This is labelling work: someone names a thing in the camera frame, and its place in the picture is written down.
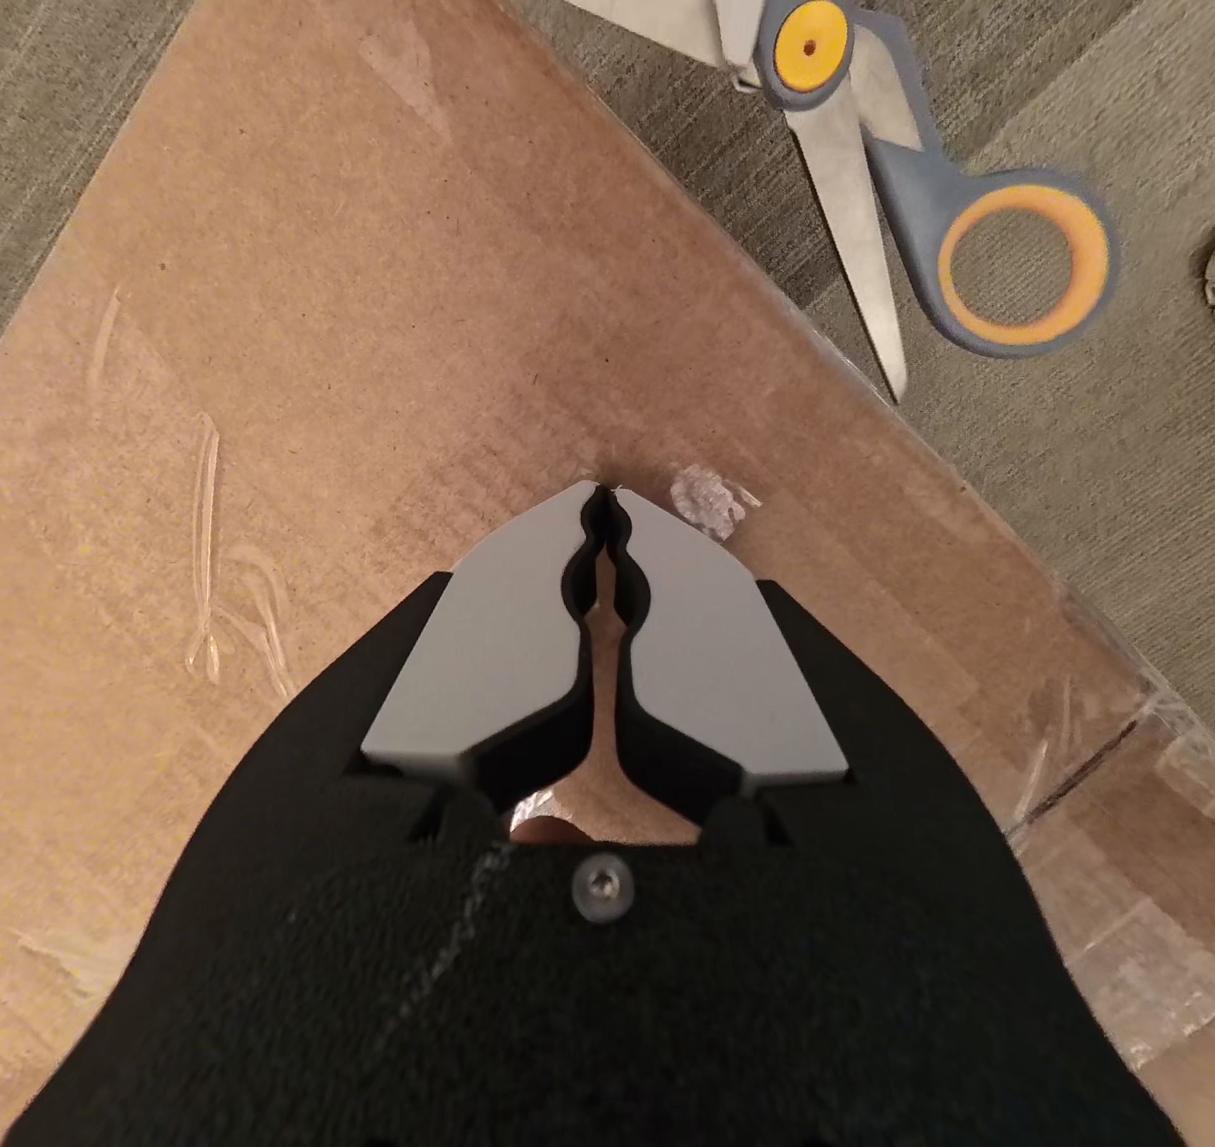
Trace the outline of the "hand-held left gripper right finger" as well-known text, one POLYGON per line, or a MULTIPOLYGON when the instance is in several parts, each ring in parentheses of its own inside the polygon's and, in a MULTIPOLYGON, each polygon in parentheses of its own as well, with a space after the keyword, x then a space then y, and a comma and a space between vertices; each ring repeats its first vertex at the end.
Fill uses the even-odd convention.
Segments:
POLYGON ((611 494, 620 639, 615 754, 644 794, 697 827, 732 799, 835 784, 842 746, 758 580, 634 491, 611 494))

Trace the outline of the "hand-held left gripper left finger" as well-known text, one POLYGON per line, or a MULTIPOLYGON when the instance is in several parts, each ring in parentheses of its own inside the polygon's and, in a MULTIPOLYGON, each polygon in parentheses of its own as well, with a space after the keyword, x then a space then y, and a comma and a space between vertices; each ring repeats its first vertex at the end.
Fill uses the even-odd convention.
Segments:
POLYGON ((586 616, 605 489, 582 482, 475 545, 450 572, 360 751, 506 812, 573 773, 594 730, 586 616))

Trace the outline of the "grey orange scissors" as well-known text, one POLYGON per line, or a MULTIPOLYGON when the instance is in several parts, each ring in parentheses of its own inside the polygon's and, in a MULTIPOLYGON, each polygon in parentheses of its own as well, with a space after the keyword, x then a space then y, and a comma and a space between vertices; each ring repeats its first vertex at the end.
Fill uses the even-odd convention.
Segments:
MULTIPOLYGON (((560 0, 618 30, 727 74, 713 0, 560 0)), ((944 149, 903 23, 854 0, 767 0, 753 64, 760 96, 794 140, 878 370, 894 402, 907 367, 878 215, 921 312, 961 350, 1025 359, 1082 335, 1116 288, 1117 246, 1103 208, 1049 170, 972 178, 944 149), (1055 229, 1070 274, 1058 302, 1023 323, 964 303, 954 258, 1001 213, 1055 229)))

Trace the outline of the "large brown cardboard box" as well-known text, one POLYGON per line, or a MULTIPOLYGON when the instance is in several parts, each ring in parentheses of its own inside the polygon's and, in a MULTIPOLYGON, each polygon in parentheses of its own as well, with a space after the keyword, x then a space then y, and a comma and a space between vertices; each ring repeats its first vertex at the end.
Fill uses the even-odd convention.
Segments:
POLYGON ((1006 830, 1155 688, 497 0, 197 0, 2 335, 2 1131, 222 782, 418 583, 573 483, 730 550, 1006 830))

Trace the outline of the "crumpled clear tape piece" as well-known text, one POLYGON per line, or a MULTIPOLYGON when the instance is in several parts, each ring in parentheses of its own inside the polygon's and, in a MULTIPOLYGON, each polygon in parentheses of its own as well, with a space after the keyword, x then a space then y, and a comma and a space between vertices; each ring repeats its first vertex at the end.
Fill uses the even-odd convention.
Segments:
POLYGON ((739 482, 702 464, 678 472, 669 487, 675 516, 716 545, 725 545, 763 502, 739 482))

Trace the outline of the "clear packing tape strip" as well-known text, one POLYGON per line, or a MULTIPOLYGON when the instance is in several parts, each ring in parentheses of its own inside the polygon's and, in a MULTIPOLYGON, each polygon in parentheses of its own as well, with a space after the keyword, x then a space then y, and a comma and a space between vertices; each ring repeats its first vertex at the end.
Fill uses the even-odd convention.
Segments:
POLYGON ((1083 741, 1075 701, 1030 745, 1006 836, 1131 1068, 1212 1068, 1212 732, 1161 688, 1083 741))

